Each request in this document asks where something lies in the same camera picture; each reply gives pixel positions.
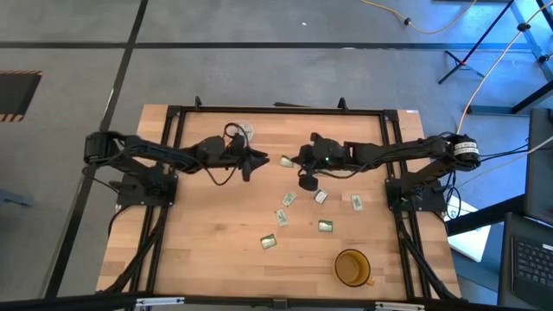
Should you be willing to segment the silver metal bracket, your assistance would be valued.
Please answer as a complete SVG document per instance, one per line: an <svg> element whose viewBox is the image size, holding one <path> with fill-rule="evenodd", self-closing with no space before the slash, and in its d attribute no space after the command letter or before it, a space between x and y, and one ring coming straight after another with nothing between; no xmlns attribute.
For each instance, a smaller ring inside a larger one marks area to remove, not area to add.
<svg viewBox="0 0 553 311"><path fill-rule="evenodd" d="M375 310L384 311L425 311L425 306L406 302L376 301Z"/></svg>
<svg viewBox="0 0 553 311"><path fill-rule="evenodd" d="M157 306L180 305L185 303L184 297L149 297L138 298L135 306L138 308L153 308Z"/></svg>

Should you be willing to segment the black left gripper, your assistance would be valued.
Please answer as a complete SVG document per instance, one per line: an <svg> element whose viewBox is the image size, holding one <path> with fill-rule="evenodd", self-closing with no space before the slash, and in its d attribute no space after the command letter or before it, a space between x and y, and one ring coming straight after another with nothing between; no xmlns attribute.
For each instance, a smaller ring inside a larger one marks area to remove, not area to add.
<svg viewBox="0 0 553 311"><path fill-rule="evenodd" d="M236 158L236 165L242 170L243 181L251 179L252 170L269 162L269 155L250 148L247 136L236 133L226 147L226 152Z"/></svg>

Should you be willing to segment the black tripod stand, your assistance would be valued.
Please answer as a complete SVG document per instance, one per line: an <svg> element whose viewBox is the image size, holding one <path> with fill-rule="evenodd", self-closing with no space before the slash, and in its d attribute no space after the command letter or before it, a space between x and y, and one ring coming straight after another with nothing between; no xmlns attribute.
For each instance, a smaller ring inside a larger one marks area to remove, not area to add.
<svg viewBox="0 0 553 311"><path fill-rule="evenodd" d="M481 78L480 85L478 89L481 88L485 80L487 79L488 75L483 74L476 69L470 67L467 62L469 58L472 56L472 54L478 49L501 49L503 52L503 55L506 55L506 53L514 48L515 44L488 44L486 47L483 45L483 41L485 38L489 35L489 33L493 30L493 28L496 26L496 24L499 22L499 20L502 18L502 16L506 13L507 10L510 10L512 14L514 15L517 22L522 25L524 22L522 13L520 12L518 6L515 4L515 0L506 0L505 7L500 11L500 13L497 15L497 17L493 20L493 22L488 26L486 31L480 36L479 40L473 44L473 46L469 49L468 53L463 59L459 59L457 56L452 54L449 50L445 51L445 54L454 60L455 66L453 69L451 69L448 73L446 73L441 79L437 81L439 85L441 85L443 82L445 82L451 75L454 73L460 71L460 70L468 70L469 72L472 72L476 74L478 77ZM501 106L501 105L474 105L472 103L472 99L470 99L470 103L466 108L465 114L474 114L474 115L505 115L505 116L516 116L516 115L525 115L528 114L530 109L535 108L536 106L542 104L544 100L553 98L553 51L551 53L546 54L541 47L538 45L537 41L535 40L535 37L533 36L531 32L531 28L527 26L524 31L521 32L521 35L526 40L526 43L522 45L522 49L528 49L532 52L534 57L536 58L536 62L541 68L544 77L547 79L547 83L543 86L541 86L539 89L534 91L532 94L528 95L525 99L521 100L518 104L514 106Z"/></svg>

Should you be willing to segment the black metal bar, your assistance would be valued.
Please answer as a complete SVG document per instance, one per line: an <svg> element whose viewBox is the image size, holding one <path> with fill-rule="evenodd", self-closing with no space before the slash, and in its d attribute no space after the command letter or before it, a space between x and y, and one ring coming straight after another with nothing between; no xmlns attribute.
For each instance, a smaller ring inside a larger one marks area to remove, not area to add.
<svg viewBox="0 0 553 311"><path fill-rule="evenodd" d="M524 214L525 195L510 198L476 212L467 213L446 222L448 236L470 232L501 222L507 213Z"/></svg>

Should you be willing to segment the black aluminium table frame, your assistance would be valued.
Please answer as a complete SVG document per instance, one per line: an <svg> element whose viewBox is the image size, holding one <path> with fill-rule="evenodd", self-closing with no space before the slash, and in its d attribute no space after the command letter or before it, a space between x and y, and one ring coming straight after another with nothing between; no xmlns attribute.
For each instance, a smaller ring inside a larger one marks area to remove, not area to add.
<svg viewBox="0 0 553 311"><path fill-rule="evenodd" d="M304 113L298 108L175 107L145 105L137 132L147 140L167 138L189 146L221 134L232 121L254 127L251 146L270 156L251 180L215 169L180 175L160 252L146 257L138 286L158 295L244 298L300 298L403 301L407 297L394 218L387 206L385 180L398 166L381 167L346 180L319 179L328 193L321 205L299 188L297 173L280 165L315 132L334 140L381 144L401 130L407 140L422 135L419 115L400 111L397 119L368 111ZM282 199L296 193L290 206ZM363 210L354 211L359 195ZM289 224L281 227L276 211ZM318 221L334 223L319 232ZM277 245L263 250L260 238L274 234ZM361 251L372 267L373 286L351 288L334 273L345 249Z"/></svg>

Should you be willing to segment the amber glass mug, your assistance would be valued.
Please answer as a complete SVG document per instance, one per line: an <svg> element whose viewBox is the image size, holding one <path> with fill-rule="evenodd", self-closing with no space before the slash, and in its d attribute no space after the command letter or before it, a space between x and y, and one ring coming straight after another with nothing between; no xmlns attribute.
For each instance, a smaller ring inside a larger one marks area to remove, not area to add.
<svg viewBox="0 0 553 311"><path fill-rule="evenodd" d="M373 286L371 264L361 251L345 249L334 259L334 273L346 286L357 288Z"/></svg>

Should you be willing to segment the white box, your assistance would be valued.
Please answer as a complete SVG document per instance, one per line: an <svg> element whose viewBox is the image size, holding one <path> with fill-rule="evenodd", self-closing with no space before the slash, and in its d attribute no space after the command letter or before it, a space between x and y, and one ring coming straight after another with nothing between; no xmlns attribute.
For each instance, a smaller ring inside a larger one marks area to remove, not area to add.
<svg viewBox="0 0 553 311"><path fill-rule="evenodd" d="M468 213L477 211L477 208L453 195L448 200L448 210L444 216L444 220L450 221L451 219L456 219L459 216L464 216ZM465 257L479 263L486 248L486 242L490 229L491 226L486 225L469 232L448 236L448 243L453 250L458 251Z"/></svg>

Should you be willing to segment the black gantry beam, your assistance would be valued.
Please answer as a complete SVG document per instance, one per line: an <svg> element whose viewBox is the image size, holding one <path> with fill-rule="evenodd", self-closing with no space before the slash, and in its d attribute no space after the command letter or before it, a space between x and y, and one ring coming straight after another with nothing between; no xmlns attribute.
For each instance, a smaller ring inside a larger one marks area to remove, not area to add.
<svg viewBox="0 0 553 311"><path fill-rule="evenodd" d="M224 305L266 307L275 310L287 308L363 308L375 309L372 300L333 300L333 299L296 299L296 298L244 298L212 296L171 296L153 295L148 292L135 293L99 293L94 295L76 295L55 298L41 298L23 301L0 301L0 311L115 311L135 307L138 298L184 297L180 305ZM471 303L459 299L437 300L415 298L406 302L421 304L425 311L536 311L528 308L510 308L486 304Z"/></svg>

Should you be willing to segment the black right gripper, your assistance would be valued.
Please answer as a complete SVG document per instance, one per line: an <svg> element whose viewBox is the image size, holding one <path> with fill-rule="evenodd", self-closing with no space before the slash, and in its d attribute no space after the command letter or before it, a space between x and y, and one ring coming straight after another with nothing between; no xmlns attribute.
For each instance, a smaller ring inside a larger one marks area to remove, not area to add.
<svg viewBox="0 0 553 311"><path fill-rule="evenodd" d="M312 145L302 145L299 149L298 160L302 162L293 162L298 168L299 186L304 190L314 192L318 189L318 179L315 175L321 170L321 163L315 157L315 145L321 138L318 133L313 132L310 136Z"/></svg>

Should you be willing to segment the black laptop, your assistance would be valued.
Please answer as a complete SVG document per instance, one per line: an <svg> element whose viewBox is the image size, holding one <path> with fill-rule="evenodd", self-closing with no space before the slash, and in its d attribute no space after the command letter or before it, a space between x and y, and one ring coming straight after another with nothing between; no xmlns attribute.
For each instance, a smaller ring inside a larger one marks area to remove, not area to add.
<svg viewBox="0 0 553 311"><path fill-rule="evenodd" d="M531 112L524 214L505 216L500 306L553 311L553 109Z"/></svg>

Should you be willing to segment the black floor hatch striped border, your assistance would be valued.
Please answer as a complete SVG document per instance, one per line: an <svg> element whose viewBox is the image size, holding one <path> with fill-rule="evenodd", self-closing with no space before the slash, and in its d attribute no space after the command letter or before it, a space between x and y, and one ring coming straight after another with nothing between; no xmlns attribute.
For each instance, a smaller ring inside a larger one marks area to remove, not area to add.
<svg viewBox="0 0 553 311"><path fill-rule="evenodd" d="M41 78L42 71L0 70L0 123L24 119Z"/></svg>

